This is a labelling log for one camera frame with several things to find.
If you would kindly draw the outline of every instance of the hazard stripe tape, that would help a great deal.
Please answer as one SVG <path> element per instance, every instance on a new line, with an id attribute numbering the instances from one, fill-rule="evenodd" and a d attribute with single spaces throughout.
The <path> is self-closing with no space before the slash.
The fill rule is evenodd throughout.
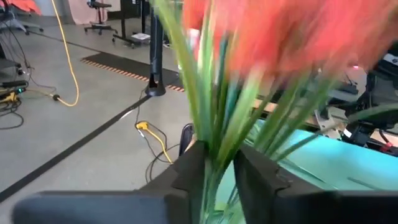
<path id="1" fill-rule="evenodd" d="M 110 72 L 115 72 L 115 73 L 118 73 L 118 74 L 121 74 L 121 75 L 124 75 L 124 76 L 127 76 L 127 77 L 135 78 L 135 79 L 138 79 L 138 80 L 141 80 L 141 81 L 144 81 L 144 82 L 149 82 L 149 78 L 147 78 L 147 77 L 143 77 L 141 75 L 137 75 L 137 74 L 134 74 L 134 73 L 131 73 L 131 72 L 126 72 L 126 71 L 120 70 L 118 68 L 113 68 L 113 67 L 109 67 L 109 66 L 106 66 L 106 65 L 102 65 L 100 63 L 92 62 L 92 61 L 87 60 L 87 59 L 81 59 L 80 62 L 85 63 L 87 65 L 95 66 L 95 67 L 100 68 L 100 69 L 105 69 L 105 70 L 108 70 Z M 184 88 L 173 86 L 173 85 L 168 85 L 166 88 L 169 88 L 169 89 L 175 90 L 175 91 L 179 91 L 179 92 L 182 92 L 182 93 L 185 92 Z"/>

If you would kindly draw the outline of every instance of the concrete floor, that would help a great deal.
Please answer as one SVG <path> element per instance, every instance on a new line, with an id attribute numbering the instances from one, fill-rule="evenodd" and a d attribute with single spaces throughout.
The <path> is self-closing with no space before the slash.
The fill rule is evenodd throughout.
<path id="1" fill-rule="evenodd" d="M 137 21 L 127 21 L 139 29 Z M 119 21 L 111 21 L 119 28 Z M 60 38 L 58 26 L 44 27 L 44 35 Z M 56 156 L 73 143 L 105 123 L 138 100 L 146 83 L 117 73 L 102 70 L 79 62 L 79 59 L 98 53 L 95 50 L 149 62 L 149 47 L 131 49 L 122 42 L 112 44 L 111 33 L 102 36 L 89 32 L 82 26 L 65 25 L 67 40 L 93 50 L 69 45 L 73 69 L 79 82 L 80 101 L 68 108 L 47 97 L 25 93 L 18 112 L 25 123 L 17 129 L 0 131 L 0 191 L 18 181 L 44 162 Z M 37 83 L 57 87 L 57 93 L 73 101 L 75 87 L 68 69 L 63 44 L 60 41 L 31 34 L 25 36 L 15 31 L 30 64 L 35 68 Z M 176 70 L 170 49 L 164 49 L 164 68 Z M 136 110 L 111 126 L 104 133 L 80 148 L 53 169 L 33 181 L 20 192 L 0 204 L 0 223 L 10 223 L 13 205 L 23 197 L 43 190 L 132 190 L 145 184 L 145 169 L 153 160 L 145 140 L 134 128 Z M 141 106 L 139 119 L 145 119 L 163 130 L 169 146 L 179 143 L 180 133 L 189 122 L 188 103 L 184 93 L 168 90 L 159 98 L 151 98 Z M 12 116 L 0 118 L 0 127 L 18 120 Z M 161 151 L 156 140 L 149 138 L 156 151 Z M 178 148 L 170 155 L 177 158 Z M 166 168 L 157 164 L 155 173 Z"/>

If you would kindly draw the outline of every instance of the office chair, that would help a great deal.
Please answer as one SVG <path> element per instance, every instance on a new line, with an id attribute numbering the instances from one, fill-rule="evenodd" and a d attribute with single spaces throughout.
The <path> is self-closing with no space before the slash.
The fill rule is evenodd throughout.
<path id="1" fill-rule="evenodd" d="M 87 30 L 99 30 L 98 34 L 102 35 L 102 30 L 113 30 L 115 33 L 118 33 L 116 29 L 113 29 L 111 25 L 107 25 L 102 21 L 101 17 L 101 9 L 107 8 L 107 7 L 112 7 L 111 4 L 105 4 L 101 2 L 96 2 L 96 0 L 88 0 L 87 5 L 90 8 L 96 9 L 98 11 L 98 23 L 92 23 L 91 27 L 85 27 L 85 32 L 87 33 Z"/>

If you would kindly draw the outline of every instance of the black floor mat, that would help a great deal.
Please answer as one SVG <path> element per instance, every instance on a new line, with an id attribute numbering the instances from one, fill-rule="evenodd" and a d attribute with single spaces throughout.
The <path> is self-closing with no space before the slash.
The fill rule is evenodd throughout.
<path id="1" fill-rule="evenodd" d="M 120 73 L 143 81 L 148 81 L 150 77 L 150 66 L 148 64 L 113 54 L 101 52 L 85 57 L 81 61 L 88 65 L 96 66 L 98 68 Z M 176 91 L 184 91 L 182 82 L 177 78 L 177 72 L 163 69 L 162 76 L 163 83 L 173 83 L 172 85 L 167 86 L 168 88 Z"/>

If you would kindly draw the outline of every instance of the extension cord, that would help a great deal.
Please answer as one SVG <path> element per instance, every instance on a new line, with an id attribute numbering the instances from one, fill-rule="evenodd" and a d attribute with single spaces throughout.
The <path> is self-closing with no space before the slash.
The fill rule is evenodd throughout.
<path id="1" fill-rule="evenodd" d="M 75 76 L 75 72 L 73 71 L 72 63 L 71 63 L 71 61 L 70 61 L 68 45 L 67 45 L 67 41 L 66 41 L 66 38 L 65 38 L 65 34 L 64 34 L 64 32 L 63 32 L 62 23 L 61 23 L 60 16 L 59 16 L 58 11 L 57 11 L 57 7 L 55 6 L 54 0 L 51 0 L 51 3 L 52 3 L 52 6 L 53 6 L 53 8 L 54 8 L 54 11 L 55 11 L 55 16 L 57 17 L 57 20 L 58 20 L 58 24 L 59 24 L 59 26 L 60 26 L 61 35 L 62 35 L 62 39 L 63 39 L 63 45 L 64 45 L 64 47 L 65 47 L 65 52 L 66 52 L 66 54 L 67 54 L 67 59 L 68 59 L 68 64 L 69 64 L 70 73 L 71 73 L 71 75 L 72 75 L 72 77 L 73 77 L 73 81 L 75 82 L 75 87 L 76 87 L 76 98 L 75 98 L 75 102 L 73 102 L 73 103 L 67 103 L 66 101 L 63 101 L 63 100 L 61 99 L 60 95 L 58 95 L 58 94 L 47 93 L 47 92 L 41 91 L 41 90 L 32 90 L 32 91 L 37 91 L 37 92 L 39 92 L 39 93 L 45 94 L 45 95 L 47 95 L 47 96 L 52 97 L 53 100 L 61 102 L 61 103 L 64 104 L 65 106 L 72 107 L 72 106 L 76 106 L 77 103 L 78 103 L 78 101 L 79 101 L 79 84 L 78 84 L 78 82 L 77 82 L 77 79 L 76 79 L 76 76 Z"/>

